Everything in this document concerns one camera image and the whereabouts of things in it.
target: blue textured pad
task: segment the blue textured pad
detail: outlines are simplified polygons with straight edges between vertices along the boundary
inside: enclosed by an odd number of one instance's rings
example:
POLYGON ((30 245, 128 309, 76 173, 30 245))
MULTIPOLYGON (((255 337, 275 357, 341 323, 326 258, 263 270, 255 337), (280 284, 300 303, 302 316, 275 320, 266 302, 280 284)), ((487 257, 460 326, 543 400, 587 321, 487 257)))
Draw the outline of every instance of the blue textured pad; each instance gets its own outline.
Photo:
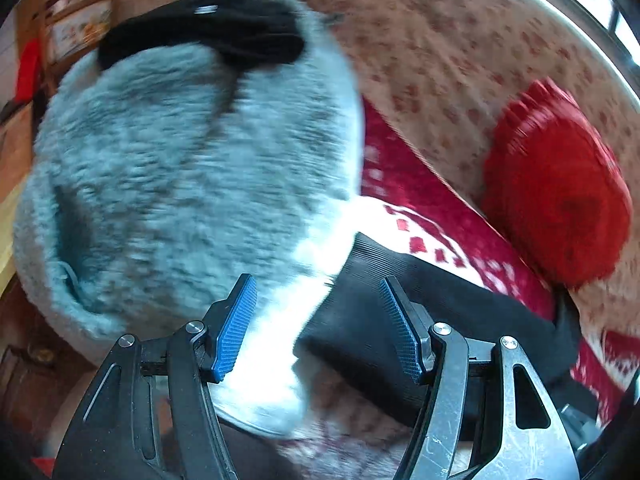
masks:
POLYGON ((380 297, 383 308, 391 321, 390 333, 402 370, 414 380, 414 383, 420 384, 424 372, 420 366, 418 341, 386 280, 380 281, 380 297))
POLYGON ((254 315, 256 299, 255 278, 249 276, 234 304, 231 305, 225 324, 218 336, 216 363, 211 369, 216 382, 221 382, 225 375, 234 369, 244 334, 254 315))

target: red cushion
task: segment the red cushion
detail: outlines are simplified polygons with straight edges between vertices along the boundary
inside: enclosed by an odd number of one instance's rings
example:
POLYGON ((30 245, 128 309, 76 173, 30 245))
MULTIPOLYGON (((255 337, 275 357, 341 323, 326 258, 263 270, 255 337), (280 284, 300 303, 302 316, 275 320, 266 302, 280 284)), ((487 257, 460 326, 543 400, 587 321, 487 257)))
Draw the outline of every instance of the red cushion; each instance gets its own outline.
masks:
POLYGON ((632 203, 613 153, 550 79, 510 103, 485 163, 482 208, 548 280, 576 287, 613 272, 632 203))

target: black ribbed cloth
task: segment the black ribbed cloth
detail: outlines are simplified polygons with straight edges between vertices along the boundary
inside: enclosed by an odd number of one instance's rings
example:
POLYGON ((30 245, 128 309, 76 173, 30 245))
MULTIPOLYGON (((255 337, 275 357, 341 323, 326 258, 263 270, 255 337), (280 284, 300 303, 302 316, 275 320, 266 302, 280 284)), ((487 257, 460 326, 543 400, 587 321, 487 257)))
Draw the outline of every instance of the black ribbed cloth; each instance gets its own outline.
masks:
MULTIPOLYGON (((396 357, 378 296, 380 280, 389 275, 435 322, 446 322, 465 337, 495 343, 504 335, 516 338, 556 407, 571 404, 596 418, 596 399, 569 375, 582 336, 578 312, 565 290, 556 293, 557 319, 549 322, 508 296, 410 254, 390 251, 362 233, 356 235, 331 293, 305 326, 294 352, 305 350, 321 358, 385 413, 412 426, 427 387, 416 386, 396 357)), ((480 379, 469 379, 461 434, 465 440, 473 439, 482 388, 480 379)))
POLYGON ((276 0, 178 0, 112 28, 98 47, 103 70, 156 46, 201 43, 238 70, 294 62, 305 46, 296 16, 276 0))

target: red pillow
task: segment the red pillow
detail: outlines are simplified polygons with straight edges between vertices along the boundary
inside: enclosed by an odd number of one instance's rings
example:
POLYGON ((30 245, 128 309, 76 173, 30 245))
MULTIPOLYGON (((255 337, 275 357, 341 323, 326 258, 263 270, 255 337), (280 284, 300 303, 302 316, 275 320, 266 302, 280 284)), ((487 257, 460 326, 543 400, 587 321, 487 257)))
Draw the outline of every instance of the red pillow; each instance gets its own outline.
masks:
POLYGON ((484 166, 489 222, 550 281, 613 272, 632 203, 620 168, 574 98, 551 79, 507 106, 484 166))

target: blue gripper pad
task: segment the blue gripper pad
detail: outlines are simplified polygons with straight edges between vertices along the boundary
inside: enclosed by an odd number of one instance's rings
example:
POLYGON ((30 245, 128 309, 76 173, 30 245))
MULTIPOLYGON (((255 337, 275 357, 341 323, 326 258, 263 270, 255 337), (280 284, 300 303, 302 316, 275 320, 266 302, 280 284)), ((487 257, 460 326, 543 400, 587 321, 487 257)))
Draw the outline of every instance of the blue gripper pad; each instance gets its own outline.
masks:
POLYGON ((381 280, 379 290, 383 309, 391 321, 389 333, 402 370, 414 380, 414 383, 422 384, 426 371, 422 366, 420 340, 414 335, 406 311, 402 307, 402 304, 408 304, 408 307, 412 308, 411 303, 402 291, 398 280, 393 277, 381 280))
POLYGON ((242 274, 226 299, 228 314, 215 342, 216 359, 211 372, 217 383, 234 369, 244 334, 254 315, 256 300, 255 278, 242 274))

